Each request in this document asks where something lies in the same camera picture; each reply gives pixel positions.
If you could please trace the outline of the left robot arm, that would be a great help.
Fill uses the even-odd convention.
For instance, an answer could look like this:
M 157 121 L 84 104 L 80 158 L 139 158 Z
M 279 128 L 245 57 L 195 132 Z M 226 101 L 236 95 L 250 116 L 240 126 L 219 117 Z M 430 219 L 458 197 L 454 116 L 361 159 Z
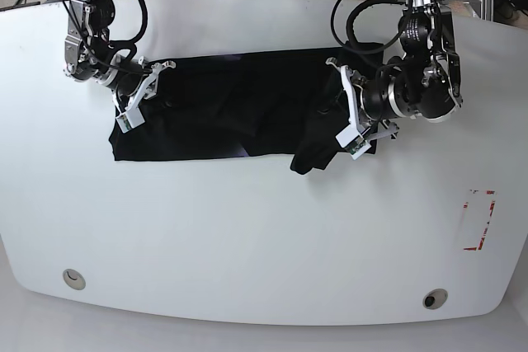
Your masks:
M 355 159 L 374 141 L 396 138 L 398 118 L 422 117 L 432 123 L 446 120 L 463 103 L 460 57 L 450 9 L 445 0 L 365 0 L 346 20 L 346 41 L 338 44 L 375 69 L 368 79 L 335 58 L 348 105 L 348 123 L 337 134 L 339 145 Z M 393 39 L 366 49 L 356 38 L 356 18 L 380 4 L 404 6 Z

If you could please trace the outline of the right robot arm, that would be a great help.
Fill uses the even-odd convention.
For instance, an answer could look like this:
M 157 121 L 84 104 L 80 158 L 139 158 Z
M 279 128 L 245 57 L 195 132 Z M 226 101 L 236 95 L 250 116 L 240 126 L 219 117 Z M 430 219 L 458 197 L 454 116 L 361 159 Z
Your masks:
M 69 0 L 68 33 L 64 44 L 65 73 L 77 82 L 93 80 L 112 91 L 115 107 L 128 110 L 158 94 L 159 75 L 176 63 L 138 59 L 137 43 L 146 33 L 146 2 L 140 9 L 139 32 L 126 40 L 112 40 L 110 25 L 116 17 L 113 0 Z

